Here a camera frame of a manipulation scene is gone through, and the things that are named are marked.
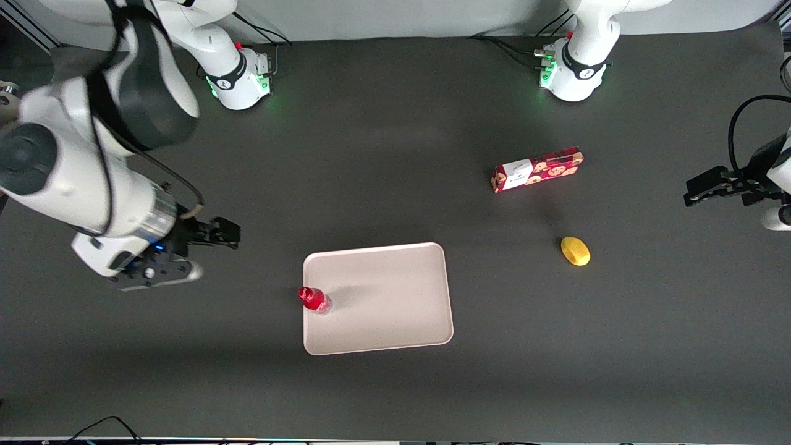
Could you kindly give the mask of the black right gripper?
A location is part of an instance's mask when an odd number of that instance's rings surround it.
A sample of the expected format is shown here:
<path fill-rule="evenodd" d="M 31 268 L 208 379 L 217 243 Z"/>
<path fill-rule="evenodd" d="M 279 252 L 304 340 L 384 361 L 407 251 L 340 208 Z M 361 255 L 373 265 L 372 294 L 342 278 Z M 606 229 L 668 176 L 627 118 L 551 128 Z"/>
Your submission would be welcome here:
<path fill-rule="evenodd" d="M 238 224 L 223 217 L 213 219 L 213 236 L 240 236 Z M 167 260 L 189 256 L 190 245 L 225 246 L 231 250 L 239 248 L 239 239 L 210 239 L 210 225 L 195 218 L 176 219 L 172 230 L 162 239 Z"/>

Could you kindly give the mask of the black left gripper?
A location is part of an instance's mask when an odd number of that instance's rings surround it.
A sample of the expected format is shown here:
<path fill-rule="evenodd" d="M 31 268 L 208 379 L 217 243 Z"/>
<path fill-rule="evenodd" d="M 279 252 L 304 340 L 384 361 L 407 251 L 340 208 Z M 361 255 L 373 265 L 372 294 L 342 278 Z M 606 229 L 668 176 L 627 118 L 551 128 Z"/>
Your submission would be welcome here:
<path fill-rule="evenodd" d="M 776 163 L 782 152 L 787 137 L 781 135 L 755 150 L 746 167 L 741 171 L 748 183 L 760 192 L 744 192 L 732 184 L 731 172 L 726 167 L 714 167 L 706 170 L 686 182 L 687 193 L 683 196 L 685 206 L 695 206 L 703 201 L 717 197 L 741 195 L 743 206 L 755 205 L 763 200 L 780 200 L 785 203 L 785 192 L 766 177 L 768 170 Z"/>

